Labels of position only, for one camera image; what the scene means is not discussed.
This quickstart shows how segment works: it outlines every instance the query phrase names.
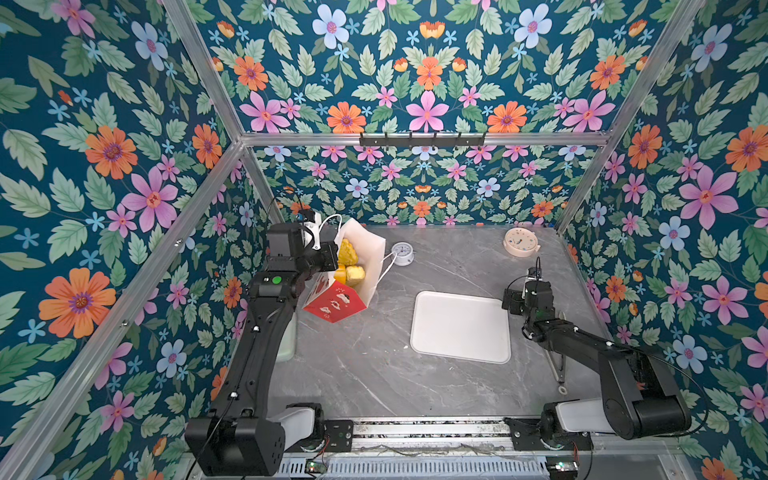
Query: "yellow toy food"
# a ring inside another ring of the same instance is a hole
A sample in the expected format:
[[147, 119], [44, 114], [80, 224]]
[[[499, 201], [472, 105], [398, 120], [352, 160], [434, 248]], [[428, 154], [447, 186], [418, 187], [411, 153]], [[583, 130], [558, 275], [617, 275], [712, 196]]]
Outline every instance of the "yellow toy food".
[[333, 279], [342, 285], [346, 285], [346, 267], [339, 265], [338, 270], [333, 272]]
[[346, 285], [358, 285], [365, 278], [366, 271], [361, 266], [348, 266], [346, 268]]
[[357, 263], [355, 247], [346, 238], [342, 240], [339, 248], [339, 265], [355, 265]]

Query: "white tray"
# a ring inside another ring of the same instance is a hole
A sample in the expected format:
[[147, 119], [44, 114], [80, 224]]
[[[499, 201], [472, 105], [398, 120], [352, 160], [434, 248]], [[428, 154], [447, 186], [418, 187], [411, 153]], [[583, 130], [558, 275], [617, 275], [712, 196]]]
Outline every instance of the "white tray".
[[427, 355], [506, 363], [509, 321], [501, 300], [453, 293], [416, 295], [411, 347]]

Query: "gray table surface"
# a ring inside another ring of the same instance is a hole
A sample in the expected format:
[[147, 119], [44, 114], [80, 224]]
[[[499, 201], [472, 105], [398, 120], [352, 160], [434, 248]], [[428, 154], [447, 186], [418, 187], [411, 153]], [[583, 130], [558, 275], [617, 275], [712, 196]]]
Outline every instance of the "gray table surface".
[[[422, 355], [411, 348], [417, 293], [501, 299], [507, 284], [534, 265], [535, 257], [506, 253], [507, 227], [367, 228], [387, 239], [387, 251], [399, 241], [411, 243], [414, 262], [394, 266], [369, 308], [355, 316], [328, 323], [300, 311], [296, 355], [274, 369], [270, 414], [288, 403], [319, 402], [329, 418], [538, 415], [546, 402], [599, 396], [597, 374], [572, 360], [568, 394], [558, 393], [545, 351], [520, 333], [522, 317], [510, 322], [511, 359], [503, 365]], [[535, 232], [555, 307], [580, 328], [602, 335], [561, 238], [551, 228]]]

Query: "clock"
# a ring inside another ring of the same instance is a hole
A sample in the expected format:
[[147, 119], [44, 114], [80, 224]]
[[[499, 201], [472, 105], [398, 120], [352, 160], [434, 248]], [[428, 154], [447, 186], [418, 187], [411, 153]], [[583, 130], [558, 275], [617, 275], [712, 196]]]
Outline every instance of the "clock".
[[410, 265], [413, 261], [413, 247], [408, 242], [398, 242], [392, 245], [393, 260], [397, 266]]
[[513, 228], [504, 235], [504, 248], [514, 257], [529, 257], [538, 252], [541, 245], [530, 230]]

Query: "clock face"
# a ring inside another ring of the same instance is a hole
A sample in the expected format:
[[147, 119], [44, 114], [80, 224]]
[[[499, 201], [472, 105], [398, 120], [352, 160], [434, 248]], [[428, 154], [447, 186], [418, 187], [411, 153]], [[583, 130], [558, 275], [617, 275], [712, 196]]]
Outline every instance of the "clock face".
[[533, 250], [538, 245], [533, 232], [525, 228], [513, 228], [507, 232], [505, 240], [518, 250]]
[[392, 247], [392, 252], [398, 257], [406, 257], [410, 255], [412, 251], [413, 247], [411, 247], [410, 243], [406, 242], [395, 243], [395, 246]]

